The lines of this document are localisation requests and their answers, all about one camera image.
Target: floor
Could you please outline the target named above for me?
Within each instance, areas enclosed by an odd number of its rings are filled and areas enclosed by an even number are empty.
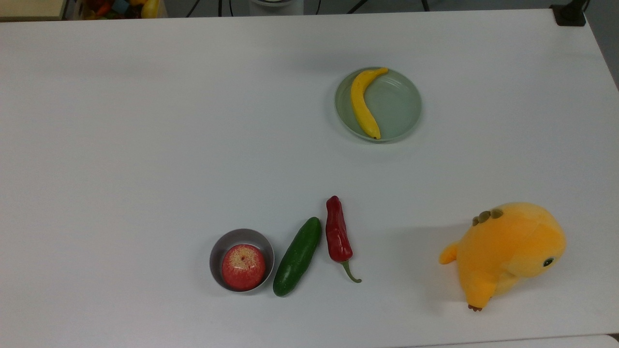
[[[198,0],[191,17],[217,16],[216,0]],[[235,16],[249,14],[249,0],[223,0],[223,16],[228,17],[228,1]],[[358,0],[321,0],[319,14],[344,14]],[[431,11],[466,11],[489,9],[547,9],[551,4],[566,4],[569,0],[428,0]],[[185,17],[196,0],[166,0],[169,17]],[[304,0],[305,14],[315,14],[319,0]],[[423,11],[420,0],[369,0],[357,13]],[[608,68],[619,86],[619,1],[591,0],[587,19],[606,59]]]

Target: cucumber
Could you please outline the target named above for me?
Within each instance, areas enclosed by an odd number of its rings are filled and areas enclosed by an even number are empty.
[[[322,228],[317,217],[309,218],[297,232],[275,273],[273,292],[277,296],[286,296],[297,286],[310,266],[321,235]]]

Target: black cable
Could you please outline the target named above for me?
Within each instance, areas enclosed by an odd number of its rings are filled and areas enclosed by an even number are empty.
[[[363,6],[364,3],[368,2],[368,0],[361,0],[359,1],[355,7],[351,8],[350,11],[346,12],[347,14],[351,14],[351,13],[355,13],[356,10],[359,9],[359,7]]]
[[[189,10],[189,13],[185,16],[185,18],[189,18],[189,16],[193,13],[193,10],[196,9],[197,4],[200,2],[200,0],[196,0],[196,3],[194,4],[194,7],[191,8],[191,10]]]

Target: green stem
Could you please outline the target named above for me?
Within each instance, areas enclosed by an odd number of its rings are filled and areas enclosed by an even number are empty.
[[[348,265],[348,260],[341,262],[342,266],[344,266],[344,270],[346,271],[346,274],[348,274],[349,278],[351,281],[354,281],[355,283],[360,283],[361,279],[357,279],[355,277],[352,276],[352,273],[350,273],[350,266]]]

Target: green plate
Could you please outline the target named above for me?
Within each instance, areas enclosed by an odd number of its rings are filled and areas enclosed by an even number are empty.
[[[419,120],[422,98],[415,85],[404,75],[389,69],[377,77],[365,91],[365,103],[372,112],[381,139],[373,139],[357,123],[350,101],[350,86],[360,72],[379,67],[365,67],[348,75],[335,92],[335,108],[340,119],[354,135],[373,142],[387,142],[408,135]]]

